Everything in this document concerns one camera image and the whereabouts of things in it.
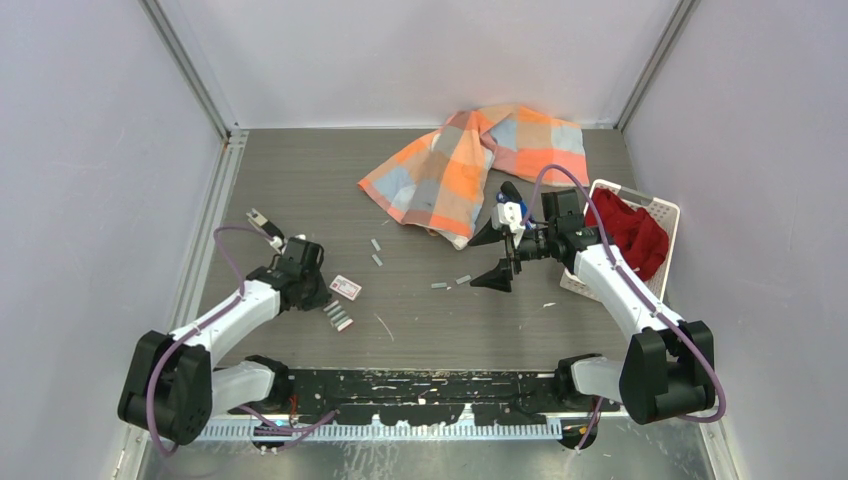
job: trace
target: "orange and gray checkered cloth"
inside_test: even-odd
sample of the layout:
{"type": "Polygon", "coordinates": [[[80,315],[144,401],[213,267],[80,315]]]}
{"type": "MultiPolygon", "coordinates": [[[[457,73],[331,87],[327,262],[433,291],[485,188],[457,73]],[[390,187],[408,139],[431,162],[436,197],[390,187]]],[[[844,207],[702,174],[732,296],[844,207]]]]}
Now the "orange and gray checkered cloth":
{"type": "MultiPolygon", "coordinates": [[[[490,168],[533,182],[550,163],[589,183],[580,127],[501,105],[456,113],[374,169],[359,187],[399,223],[435,230],[461,250],[474,234],[490,168]]],[[[573,186],[555,170],[543,183],[573,186]]]]}

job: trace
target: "basket handle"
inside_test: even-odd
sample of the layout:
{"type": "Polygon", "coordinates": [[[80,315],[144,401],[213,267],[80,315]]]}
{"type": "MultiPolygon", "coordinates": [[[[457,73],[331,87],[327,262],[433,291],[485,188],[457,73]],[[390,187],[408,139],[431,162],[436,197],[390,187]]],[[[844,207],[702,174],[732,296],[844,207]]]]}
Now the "basket handle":
{"type": "Polygon", "coordinates": [[[621,197],[622,200],[638,203],[643,207],[647,207],[651,204],[651,202],[654,201],[654,197],[650,195],[645,195],[642,192],[627,187],[621,187],[621,190],[618,191],[618,196],[621,197]]]}

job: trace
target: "white plastic basket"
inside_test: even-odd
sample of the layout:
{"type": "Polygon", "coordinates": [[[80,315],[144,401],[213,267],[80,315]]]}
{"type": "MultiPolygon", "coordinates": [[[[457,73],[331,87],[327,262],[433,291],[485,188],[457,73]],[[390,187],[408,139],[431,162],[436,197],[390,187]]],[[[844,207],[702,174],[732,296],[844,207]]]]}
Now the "white plastic basket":
{"type": "MultiPolygon", "coordinates": [[[[622,187],[621,185],[608,182],[606,180],[595,180],[592,182],[592,189],[589,191],[589,195],[594,193],[596,188],[611,190],[613,193],[618,195],[624,203],[630,205],[630,207],[634,210],[644,207],[645,210],[654,217],[654,220],[657,221],[660,227],[668,233],[668,255],[666,255],[665,261],[662,265],[660,265],[660,268],[657,269],[657,273],[655,273],[650,280],[645,282],[648,290],[662,301],[663,295],[665,294],[665,283],[668,280],[668,266],[671,264],[671,254],[674,252],[674,240],[677,236],[677,222],[680,220],[680,207],[671,202],[645,195],[644,193],[637,192],[636,190],[627,187],[622,187]]],[[[586,214],[587,208],[589,208],[588,204],[583,207],[584,215],[586,214]]],[[[577,277],[569,273],[568,269],[563,272],[562,280],[560,280],[559,285],[566,290],[579,293],[584,297],[589,297],[592,300],[598,300],[598,297],[589,290],[589,287],[578,280],[577,277]]]]}

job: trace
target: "red towel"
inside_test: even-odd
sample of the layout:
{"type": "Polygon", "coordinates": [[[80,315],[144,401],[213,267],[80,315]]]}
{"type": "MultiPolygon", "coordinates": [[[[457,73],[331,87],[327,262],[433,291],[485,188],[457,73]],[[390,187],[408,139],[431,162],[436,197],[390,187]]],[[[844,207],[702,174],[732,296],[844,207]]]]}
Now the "red towel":
{"type": "MultiPolygon", "coordinates": [[[[668,255],[668,234],[647,210],[640,208],[634,212],[609,190],[595,189],[592,200],[604,221],[604,228],[621,250],[621,256],[637,277],[650,280],[668,255]]],[[[592,210],[586,213],[586,226],[597,225],[592,210]]]]}

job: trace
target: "white wall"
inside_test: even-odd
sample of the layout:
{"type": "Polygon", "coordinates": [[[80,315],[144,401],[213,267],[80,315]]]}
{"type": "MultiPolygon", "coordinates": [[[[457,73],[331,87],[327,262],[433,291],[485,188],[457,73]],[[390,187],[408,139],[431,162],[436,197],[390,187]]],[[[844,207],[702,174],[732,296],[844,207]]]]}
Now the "white wall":
{"type": "Polygon", "coordinates": [[[104,478],[221,144],[138,2],[2,2],[0,50],[0,477],[104,478]]]}
{"type": "Polygon", "coordinates": [[[682,216],[670,294],[716,337],[752,479],[844,478],[848,5],[701,2],[627,141],[682,216]]]}
{"type": "Polygon", "coordinates": [[[504,102],[612,125],[676,3],[177,0],[167,10],[245,128],[429,126],[504,102]]]}

